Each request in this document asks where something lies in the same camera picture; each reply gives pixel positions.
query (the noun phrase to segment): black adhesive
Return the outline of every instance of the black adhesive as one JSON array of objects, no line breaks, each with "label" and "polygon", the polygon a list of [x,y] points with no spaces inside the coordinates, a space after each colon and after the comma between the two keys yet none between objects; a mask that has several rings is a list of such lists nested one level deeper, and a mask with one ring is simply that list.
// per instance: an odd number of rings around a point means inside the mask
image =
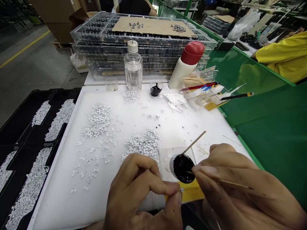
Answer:
[{"label": "black adhesive", "polygon": [[173,166],[175,176],[182,183],[189,184],[195,179],[194,174],[188,173],[192,172],[192,168],[194,166],[193,161],[188,156],[178,155],[173,161]]},{"label": "black adhesive", "polygon": [[160,89],[158,87],[158,83],[156,83],[155,86],[150,88],[150,94],[151,94],[151,96],[158,96],[160,94],[161,90],[162,89]]}]

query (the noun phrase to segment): cardboard sheet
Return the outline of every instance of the cardboard sheet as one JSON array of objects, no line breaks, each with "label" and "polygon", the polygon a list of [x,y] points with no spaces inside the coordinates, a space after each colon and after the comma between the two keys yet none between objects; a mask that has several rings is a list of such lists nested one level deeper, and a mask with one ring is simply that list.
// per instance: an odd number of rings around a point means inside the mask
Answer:
[{"label": "cardboard sheet", "polygon": [[224,22],[232,23],[234,21],[234,17],[230,15],[215,15],[214,17],[221,19]]},{"label": "cardboard sheet", "polygon": [[[132,29],[129,25],[139,22],[140,25],[143,24],[143,28],[138,28],[137,26]],[[173,30],[171,25],[180,25],[185,28],[186,32],[177,32]],[[118,22],[113,27],[112,31],[120,32],[132,32],[140,34],[157,34],[157,35],[172,35],[180,37],[196,37],[186,24],[183,22],[177,21],[166,21],[166,20],[157,20],[157,19],[148,19],[148,18],[138,18],[138,17],[121,17]]]}]

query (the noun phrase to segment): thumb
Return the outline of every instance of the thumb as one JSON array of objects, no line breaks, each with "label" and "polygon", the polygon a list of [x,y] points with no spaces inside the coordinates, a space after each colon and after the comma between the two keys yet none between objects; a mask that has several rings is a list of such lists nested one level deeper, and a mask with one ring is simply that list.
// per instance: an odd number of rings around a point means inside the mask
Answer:
[{"label": "thumb", "polygon": [[181,202],[181,190],[167,198],[165,210],[154,216],[154,223],[158,225],[155,229],[182,230]]},{"label": "thumb", "polygon": [[244,216],[234,206],[229,195],[218,183],[201,172],[196,172],[195,177],[205,198],[218,216],[219,223],[221,221],[224,226],[227,226],[227,229],[248,229],[244,228]]}]

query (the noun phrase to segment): hand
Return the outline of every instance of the hand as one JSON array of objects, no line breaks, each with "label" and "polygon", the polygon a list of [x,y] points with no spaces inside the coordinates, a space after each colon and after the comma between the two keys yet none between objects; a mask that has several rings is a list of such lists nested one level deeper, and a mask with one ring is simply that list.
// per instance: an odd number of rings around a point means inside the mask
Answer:
[{"label": "hand", "polygon": [[[155,216],[137,212],[149,191],[169,196],[165,210]],[[111,184],[103,229],[182,230],[181,201],[180,185],[162,181],[155,160],[130,154]]]},{"label": "hand", "polygon": [[192,171],[222,230],[306,229],[307,214],[289,190],[231,145],[212,145],[209,158]]}]

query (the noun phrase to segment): white glue bottle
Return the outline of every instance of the white glue bottle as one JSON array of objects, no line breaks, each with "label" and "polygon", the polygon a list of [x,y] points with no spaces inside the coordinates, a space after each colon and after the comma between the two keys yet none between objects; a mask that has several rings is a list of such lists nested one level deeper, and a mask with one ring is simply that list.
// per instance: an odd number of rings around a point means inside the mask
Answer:
[{"label": "white glue bottle", "polygon": [[205,46],[199,41],[189,42],[178,59],[173,74],[169,80],[169,88],[178,88],[181,78],[190,75],[205,52]]}]

